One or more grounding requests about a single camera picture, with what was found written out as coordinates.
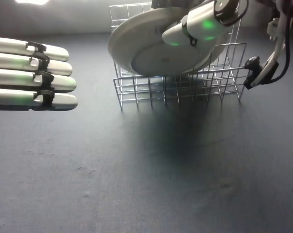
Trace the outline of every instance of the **wire basket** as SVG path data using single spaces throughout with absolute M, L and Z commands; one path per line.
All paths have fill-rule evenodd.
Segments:
M 150 2 L 110 6 L 112 33 L 130 17 L 150 9 Z M 124 102 L 136 102 L 138 107 L 140 101 L 146 100 L 152 106 L 154 100 L 164 100 L 167 104 L 168 100 L 180 103 L 184 98 L 193 102 L 204 98 L 208 101 L 212 96 L 219 96 L 223 101 L 226 94 L 236 94 L 240 100 L 247 76 L 247 71 L 241 66 L 246 43 L 237 43 L 240 24 L 241 21 L 232 28 L 226 44 L 216 45 L 225 47 L 218 59 L 190 75 L 145 77 L 123 70 L 114 62 L 116 78 L 113 82 L 121 109 Z

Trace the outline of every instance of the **metal wire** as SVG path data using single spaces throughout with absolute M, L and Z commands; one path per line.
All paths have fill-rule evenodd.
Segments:
M 111 31 L 113 32 L 121 23 L 130 17 L 151 9 L 151 3 L 137 3 L 114 5 L 109 7 L 111 16 Z M 144 77 L 132 74 L 114 63 L 116 78 L 114 87 L 120 108 L 124 102 L 136 102 L 148 100 L 153 107 L 154 100 L 177 100 L 190 98 L 195 102 L 197 98 L 205 98 L 207 101 L 212 96 L 219 96 L 223 101 L 226 94 L 236 94 L 241 99 L 244 86 L 243 82 L 247 72 L 241 67 L 246 43 L 237 43 L 239 27 L 237 23 L 229 33 L 229 43 L 216 45 L 224 46 L 224 52 L 215 62 L 209 62 L 203 70 L 189 75 L 174 77 Z

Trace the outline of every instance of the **white plate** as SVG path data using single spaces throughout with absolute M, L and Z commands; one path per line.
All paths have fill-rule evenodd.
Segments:
M 187 13 L 186 9 L 178 7 L 159 8 L 122 23 L 112 33 L 108 43 L 114 62 L 131 73 L 144 76 L 180 74 L 193 71 L 193 67 L 200 69 L 219 40 L 198 42 L 196 47 L 192 47 L 171 46 L 161 38 L 168 26 Z M 212 58 L 215 60 L 223 49 L 217 48 Z

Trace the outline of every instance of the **black cable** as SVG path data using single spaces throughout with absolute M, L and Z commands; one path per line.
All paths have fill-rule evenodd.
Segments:
M 218 14 L 220 13 L 223 13 L 225 11 L 225 9 L 222 9 L 220 11 L 216 11 L 215 10 L 215 7 L 216 7 L 216 3 L 217 3 L 217 0 L 214 0 L 214 10 L 213 10 L 213 14 L 214 14 L 214 17 L 216 20 L 218 20 L 222 25 L 226 26 L 226 27 L 229 27 L 229 26 L 232 26 L 234 25 L 235 23 L 237 23 L 240 19 L 242 19 L 242 17 L 244 17 L 244 15 L 247 13 L 248 11 L 248 8 L 249 8 L 249 0 L 246 0 L 247 2 L 247 5 L 245 7 L 245 10 L 235 19 L 232 19 L 231 21 L 228 21 L 228 22 L 223 22 L 222 20 L 218 19 Z
M 291 25 L 291 16 L 288 14 L 287 22 L 286 22 L 286 31 L 285 31 L 285 44 L 286 44 L 286 63 L 285 66 L 281 72 L 281 74 L 272 80 L 269 81 L 269 83 L 274 83 L 280 80 L 287 72 L 290 64 L 290 25 Z

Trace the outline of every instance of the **ceiling light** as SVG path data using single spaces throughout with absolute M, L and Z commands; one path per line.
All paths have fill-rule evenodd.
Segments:
M 44 5 L 49 0 L 16 0 L 17 3 L 32 3 L 36 5 Z

